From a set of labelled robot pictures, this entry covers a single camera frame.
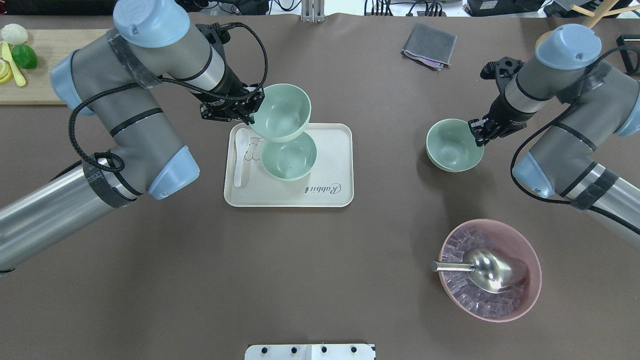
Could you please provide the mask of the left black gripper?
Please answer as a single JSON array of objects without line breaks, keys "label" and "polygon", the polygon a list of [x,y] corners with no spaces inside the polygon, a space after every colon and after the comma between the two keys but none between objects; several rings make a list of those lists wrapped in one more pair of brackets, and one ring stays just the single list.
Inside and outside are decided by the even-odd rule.
[{"label": "left black gripper", "polygon": [[254,113],[258,112],[265,100],[265,89],[258,85],[243,85],[237,96],[242,99],[228,100],[199,94],[201,118],[219,122],[235,120],[242,121],[248,126],[254,125]]}]

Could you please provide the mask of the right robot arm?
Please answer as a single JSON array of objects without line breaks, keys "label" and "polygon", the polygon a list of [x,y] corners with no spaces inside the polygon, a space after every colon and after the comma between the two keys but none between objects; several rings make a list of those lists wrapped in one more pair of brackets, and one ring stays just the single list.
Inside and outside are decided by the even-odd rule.
[{"label": "right robot arm", "polygon": [[562,114],[532,135],[524,155],[515,152],[510,176],[531,198],[592,211],[629,246],[639,248],[639,189],[594,160],[608,137],[639,130],[639,82],[606,62],[601,39],[578,23],[554,29],[527,62],[503,57],[480,76],[496,82],[489,111],[468,127],[476,146],[509,136],[553,98]]}]

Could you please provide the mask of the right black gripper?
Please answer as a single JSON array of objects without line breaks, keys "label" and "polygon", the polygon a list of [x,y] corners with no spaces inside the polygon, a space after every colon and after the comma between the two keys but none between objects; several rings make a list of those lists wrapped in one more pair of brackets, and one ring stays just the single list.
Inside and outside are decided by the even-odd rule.
[{"label": "right black gripper", "polygon": [[524,129],[530,118],[529,112],[516,109],[504,95],[499,95],[492,102],[488,114],[469,120],[468,127],[475,145],[482,147],[498,137],[503,138]]}]

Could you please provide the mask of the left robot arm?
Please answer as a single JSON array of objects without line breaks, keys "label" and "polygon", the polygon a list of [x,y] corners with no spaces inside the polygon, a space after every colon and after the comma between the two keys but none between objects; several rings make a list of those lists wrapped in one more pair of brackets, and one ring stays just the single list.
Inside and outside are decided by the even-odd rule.
[{"label": "left robot arm", "polygon": [[205,120],[254,122],[261,80],[245,84],[227,63],[229,30],[244,23],[192,23],[173,0],[119,0],[114,27],[52,69],[71,109],[78,162],[1,210],[1,274],[145,193],[165,199],[200,169],[150,89],[176,84]]}]

